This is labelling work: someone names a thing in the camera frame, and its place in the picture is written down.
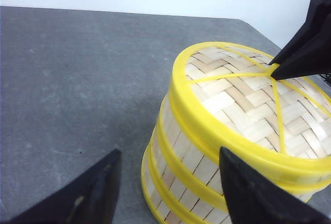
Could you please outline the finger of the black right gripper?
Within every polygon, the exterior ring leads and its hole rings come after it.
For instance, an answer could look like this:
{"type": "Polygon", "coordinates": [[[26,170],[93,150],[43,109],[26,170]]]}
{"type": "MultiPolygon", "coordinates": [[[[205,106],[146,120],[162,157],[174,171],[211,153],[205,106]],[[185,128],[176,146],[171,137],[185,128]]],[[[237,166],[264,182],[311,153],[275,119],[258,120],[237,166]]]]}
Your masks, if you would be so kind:
{"type": "Polygon", "coordinates": [[[310,0],[305,23],[274,57],[276,80],[330,73],[330,0],[310,0]]]}

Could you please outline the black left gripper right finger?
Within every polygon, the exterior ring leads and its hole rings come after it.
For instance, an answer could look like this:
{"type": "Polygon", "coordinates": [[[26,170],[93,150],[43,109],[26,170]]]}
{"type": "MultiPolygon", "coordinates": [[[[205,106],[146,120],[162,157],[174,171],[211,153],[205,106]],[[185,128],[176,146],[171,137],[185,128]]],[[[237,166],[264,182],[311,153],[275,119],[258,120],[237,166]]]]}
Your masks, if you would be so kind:
{"type": "Polygon", "coordinates": [[[226,147],[219,151],[222,189],[232,223],[330,223],[226,147]]]}

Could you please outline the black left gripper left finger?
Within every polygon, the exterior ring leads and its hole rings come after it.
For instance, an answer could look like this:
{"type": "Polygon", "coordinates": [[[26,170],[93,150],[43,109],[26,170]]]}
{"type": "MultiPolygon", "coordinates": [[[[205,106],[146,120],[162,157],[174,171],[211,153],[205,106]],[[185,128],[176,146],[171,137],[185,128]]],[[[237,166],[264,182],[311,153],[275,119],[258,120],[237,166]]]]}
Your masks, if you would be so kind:
{"type": "Polygon", "coordinates": [[[71,183],[5,223],[112,223],[122,153],[114,149],[71,183]]]}

